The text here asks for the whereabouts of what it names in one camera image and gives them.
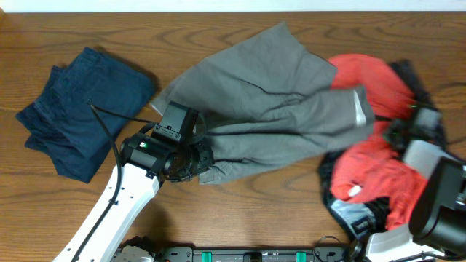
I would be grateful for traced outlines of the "black patterned garment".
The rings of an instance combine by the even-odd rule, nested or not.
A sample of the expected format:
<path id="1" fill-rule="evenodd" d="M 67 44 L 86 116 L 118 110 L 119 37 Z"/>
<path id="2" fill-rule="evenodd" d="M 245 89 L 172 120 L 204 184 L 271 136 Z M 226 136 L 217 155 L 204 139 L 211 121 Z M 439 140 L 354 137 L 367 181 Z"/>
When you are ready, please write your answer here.
<path id="1" fill-rule="evenodd" d="M 435 105 L 410 60 L 397 60 L 387 65 L 414 93 L 416 102 L 429 106 Z M 327 153 L 317 168 L 323 204 L 351 241 L 386 231 L 385 223 L 390 213 L 389 199 L 387 197 L 379 197 L 366 203 L 349 203 L 337 199 L 331 193 L 333 170 L 344 152 L 344 150 L 341 150 Z"/>

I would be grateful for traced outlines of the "grey shorts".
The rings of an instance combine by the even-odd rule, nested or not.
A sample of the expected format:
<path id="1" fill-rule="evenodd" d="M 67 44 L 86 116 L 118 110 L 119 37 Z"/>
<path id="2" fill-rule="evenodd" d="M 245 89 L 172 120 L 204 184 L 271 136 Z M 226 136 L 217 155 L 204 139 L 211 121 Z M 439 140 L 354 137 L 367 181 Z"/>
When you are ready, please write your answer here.
<path id="1" fill-rule="evenodd" d="M 279 23 L 203 59 L 153 99 L 199 111 L 214 165 L 201 184 L 269 172 L 365 140 L 375 115 L 364 87 L 334 90 L 337 70 Z"/>

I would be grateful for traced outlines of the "red t-shirt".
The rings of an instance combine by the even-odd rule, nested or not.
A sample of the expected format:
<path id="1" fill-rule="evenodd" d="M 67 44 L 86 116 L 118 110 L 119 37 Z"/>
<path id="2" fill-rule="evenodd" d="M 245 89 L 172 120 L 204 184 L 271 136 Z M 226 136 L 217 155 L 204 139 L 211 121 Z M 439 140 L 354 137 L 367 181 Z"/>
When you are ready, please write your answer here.
<path id="1" fill-rule="evenodd" d="M 330 58 L 337 68 L 331 85 L 346 90 L 362 85 L 373 112 L 378 116 L 372 134 L 347 149 L 336 161 L 331 193 L 349 203 L 389 200 L 385 228 L 393 230 L 408 223 L 427 179 L 399 160 L 399 153 L 383 138 L 393 119 L 408 119 L 414 94 L 408 85 L 379 58 L 346 54 Z"/>

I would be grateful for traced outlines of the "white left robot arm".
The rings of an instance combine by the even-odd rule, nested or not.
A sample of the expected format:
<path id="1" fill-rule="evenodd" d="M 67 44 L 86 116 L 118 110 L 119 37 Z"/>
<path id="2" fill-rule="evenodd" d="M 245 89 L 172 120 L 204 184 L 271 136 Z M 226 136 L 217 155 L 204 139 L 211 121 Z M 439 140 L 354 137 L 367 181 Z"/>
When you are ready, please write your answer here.
<path id="1" fill-rule="evenodd" d="M 189 181 L 212 165 L 205 138 L 163 129 L 125 139 L 106 189 L 56 261 L 112 261 L 134 220 L 164 182 Z"/>

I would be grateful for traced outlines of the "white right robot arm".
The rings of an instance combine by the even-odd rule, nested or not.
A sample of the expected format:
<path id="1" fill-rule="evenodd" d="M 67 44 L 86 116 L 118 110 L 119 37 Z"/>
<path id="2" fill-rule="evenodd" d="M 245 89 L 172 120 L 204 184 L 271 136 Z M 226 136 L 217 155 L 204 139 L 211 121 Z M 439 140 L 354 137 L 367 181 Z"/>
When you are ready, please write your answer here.
<path id="1" fill-rule="evenodd" d="M 438 128 L 438 120 L 410 120 L 387 136 L 427 185 L 408 224 L 368 239 L 366 261 L 465 259 L 465 162 L 435 145 Z"/>

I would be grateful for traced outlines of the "folded navy blue shorts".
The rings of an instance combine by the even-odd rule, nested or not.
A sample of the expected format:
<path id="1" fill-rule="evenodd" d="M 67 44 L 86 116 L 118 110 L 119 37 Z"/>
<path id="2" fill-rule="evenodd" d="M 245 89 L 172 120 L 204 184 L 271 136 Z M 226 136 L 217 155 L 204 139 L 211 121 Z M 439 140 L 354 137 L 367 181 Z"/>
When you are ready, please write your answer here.
<path id="1" fill-rule="evenodd" d="M 52 67 L 43 92 L 17 113 L 25 147 L 50 157 L 58 175 L 89 183 L 156 85 L 128 65 L 86 47 L 66 68 Z"/>

